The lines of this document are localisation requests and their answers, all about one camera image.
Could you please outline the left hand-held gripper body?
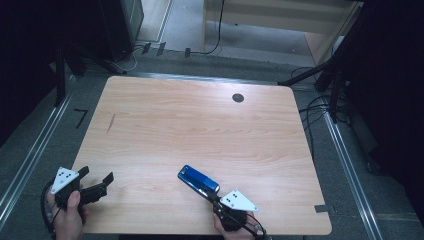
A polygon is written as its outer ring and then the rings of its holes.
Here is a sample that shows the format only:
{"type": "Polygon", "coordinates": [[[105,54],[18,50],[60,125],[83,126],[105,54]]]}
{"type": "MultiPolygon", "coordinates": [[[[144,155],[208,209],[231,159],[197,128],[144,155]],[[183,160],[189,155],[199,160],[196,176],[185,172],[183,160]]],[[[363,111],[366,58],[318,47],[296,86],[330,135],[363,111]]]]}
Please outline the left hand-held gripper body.
{"type": "Polygon", "coordinates": [[[51,188],[51,194],[55,197],[55,202],[59,208],[67,209],[68,200],[74,191],[80,193],[81,205],[94,203],[100,199],[100,186],[96,185],[84,189],[81,187],[81,179],[78,171],[64,167],[58,169],[51,188]]]}

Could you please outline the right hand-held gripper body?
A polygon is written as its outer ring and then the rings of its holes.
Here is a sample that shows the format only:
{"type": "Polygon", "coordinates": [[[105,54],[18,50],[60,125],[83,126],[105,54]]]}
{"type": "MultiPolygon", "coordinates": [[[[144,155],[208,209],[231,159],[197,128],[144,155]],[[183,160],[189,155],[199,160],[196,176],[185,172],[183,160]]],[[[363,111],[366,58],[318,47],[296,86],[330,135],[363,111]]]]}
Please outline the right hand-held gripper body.
{"type": "Polygon", "coordinates": [[[225,231],[238,231],[247,223],[247,213],[258,207],[237,189],[213,202],[213,211],[225,231]]]}

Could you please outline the person's right hand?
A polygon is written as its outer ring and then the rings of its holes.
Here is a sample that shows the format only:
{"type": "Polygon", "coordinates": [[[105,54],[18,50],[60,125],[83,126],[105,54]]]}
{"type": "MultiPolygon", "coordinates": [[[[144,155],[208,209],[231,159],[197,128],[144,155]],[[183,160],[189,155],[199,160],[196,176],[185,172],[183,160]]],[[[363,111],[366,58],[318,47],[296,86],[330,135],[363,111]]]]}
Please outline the person's right hand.
{"type": "Polygon", "coordinates": [[[224,237],[224,240],[255,240],[253,232],[257,232],[257,222],[254,219],[254,214],[252,212],[248,212],[247,215],[246,227],[249,228],[250,231],[245,228],[232,232],[226,231],[217,214],[213,214],[214,228],[224,237]]]}

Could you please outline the person's left hand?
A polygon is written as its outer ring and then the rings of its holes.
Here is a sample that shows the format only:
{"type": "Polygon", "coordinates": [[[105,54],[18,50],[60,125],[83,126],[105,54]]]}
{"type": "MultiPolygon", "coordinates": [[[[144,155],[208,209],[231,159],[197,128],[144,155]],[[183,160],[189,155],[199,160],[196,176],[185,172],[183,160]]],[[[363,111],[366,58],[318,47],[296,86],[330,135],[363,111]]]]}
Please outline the person's left hand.
{"type": "Polygon", "coordinates": [[[80,192],[73,191],[67,201],[65,211],[60,210],[56,204],[55,196],[50,192],[46,194],[47,204],[53,214],[53,227],[56,240],[83,240],[83,225],[89,217],[89,209],[80,205],[80,192]]]}

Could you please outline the angled black floor tape mark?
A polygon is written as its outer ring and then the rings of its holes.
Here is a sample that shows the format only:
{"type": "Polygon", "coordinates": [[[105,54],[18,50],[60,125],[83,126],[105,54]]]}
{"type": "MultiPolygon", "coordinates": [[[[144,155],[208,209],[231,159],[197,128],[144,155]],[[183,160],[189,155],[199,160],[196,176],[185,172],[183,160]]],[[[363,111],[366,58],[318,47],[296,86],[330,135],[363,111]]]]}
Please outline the angled black floor tape mark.
{"type": "Polygon", "coordinates": [[[74,108],[74,111],[81,114],[80,120],[75,127],[76,129],[79,129],[81,124],[83,123],[84,119],[86,118],[86,116],[88,114],[88,110],[87,109],[74,108]]]}

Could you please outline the black metal stand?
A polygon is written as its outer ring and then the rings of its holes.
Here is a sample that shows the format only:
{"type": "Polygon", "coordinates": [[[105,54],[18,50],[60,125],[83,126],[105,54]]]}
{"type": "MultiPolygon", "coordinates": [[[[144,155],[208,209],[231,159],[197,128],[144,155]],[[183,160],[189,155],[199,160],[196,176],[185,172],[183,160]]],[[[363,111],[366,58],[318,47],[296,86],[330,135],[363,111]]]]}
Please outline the black metal stand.
{"type": "Polygon", "coordinates": [[[353,49],[355,37],[361,31],[362,26],[367,20],[367,11],[362,10],[362,4],[364,1],[365,0],[355,1],[354,9],[348,14],[348,19],[343,23],[343,25],[351,24],[351,27],[338,45],[337,49],[330,54],[330,57],[326,61],[296,77],[278,82],[279,86],[291,87],[306,78],[320,73],[320,77],[315,83],[315,90],[318,92],[324,92],[329,86],[331,86],[329,114],[334,122],[337,122],[337,99],[342,83],[342,65],[346,62],[346,57],[353,49]]]}
{"type": "Polygon", "coordinates": [[[58,107],[65,99],[66,84],[65,84],[65,64],[68,64],[71,71],[79,76],[83,76],[86,72],[86,67],[83,64],[81,57],[85,56],[100,65],[110,73],[123,75],[126,70],[118,70],[105,60],[84,48],[82,45],[73,42],[59,43],[56,48],[55,62],[55,78],[56,78],[56,102],[55,107],[58,107]]]}

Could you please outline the dark grey cabinet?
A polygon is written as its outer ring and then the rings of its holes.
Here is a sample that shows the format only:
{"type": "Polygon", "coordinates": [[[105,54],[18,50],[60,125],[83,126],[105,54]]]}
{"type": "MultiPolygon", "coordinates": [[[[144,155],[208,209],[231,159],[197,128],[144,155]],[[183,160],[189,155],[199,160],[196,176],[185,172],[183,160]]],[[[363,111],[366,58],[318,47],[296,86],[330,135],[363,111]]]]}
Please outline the dark grey cabinet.
{"type": "Polygon", "coordinates": [[[141,0],[100,0],[105,21],[107,59],[119,61],[133,51],[143,19],[141,0]]]}

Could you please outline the light wooden cabinet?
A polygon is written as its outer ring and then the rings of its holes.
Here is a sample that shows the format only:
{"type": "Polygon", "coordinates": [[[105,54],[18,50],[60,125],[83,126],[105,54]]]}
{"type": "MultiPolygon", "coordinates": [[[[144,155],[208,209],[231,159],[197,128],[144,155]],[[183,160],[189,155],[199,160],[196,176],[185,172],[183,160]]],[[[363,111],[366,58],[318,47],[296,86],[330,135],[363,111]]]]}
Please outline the light wooden cabinet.
{"type": "Polygon", "coordinates": [[[355,23],[359,0],[203,0],[201,50],[205,50],[206,23],[222,21],[306,33],[314,62],[319,65],[333,52],[340,36],[355,23]]]}

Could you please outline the metal floor rail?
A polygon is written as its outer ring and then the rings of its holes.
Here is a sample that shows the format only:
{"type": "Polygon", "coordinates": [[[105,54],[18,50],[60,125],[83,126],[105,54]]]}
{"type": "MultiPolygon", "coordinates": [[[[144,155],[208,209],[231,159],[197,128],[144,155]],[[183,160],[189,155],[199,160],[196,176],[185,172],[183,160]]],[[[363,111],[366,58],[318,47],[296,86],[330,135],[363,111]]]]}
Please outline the metal floor rail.
{"type": "Polygon", "coordinates": [[[65,97],[55,107],[56,91],[48,94],[0,147],[0,233],[10,220],[35,168],[41,162],[58,124],[66,112],[78,78],[65,81],[65,97]]]}
{"type": "Polygon", "coordinates": [[[342,138],[339,127],[336,123],[333,122],[332,118],[328,113],[325,114],[324,119],[327,125],[327,129],[332,138],[333,144],[335,146],[336,152],[338,154],[339,160],[341,162],[344,174],[347,178],[347,182],[350,191],[353,195],[355,204],[357,206],[361,221],[368,235],[368,239],[384,240],[379,224],[377,223],[374,211],[362,187],[358,174],[350,158],[350,154],[348,153],[345,142],[342,138]]]}

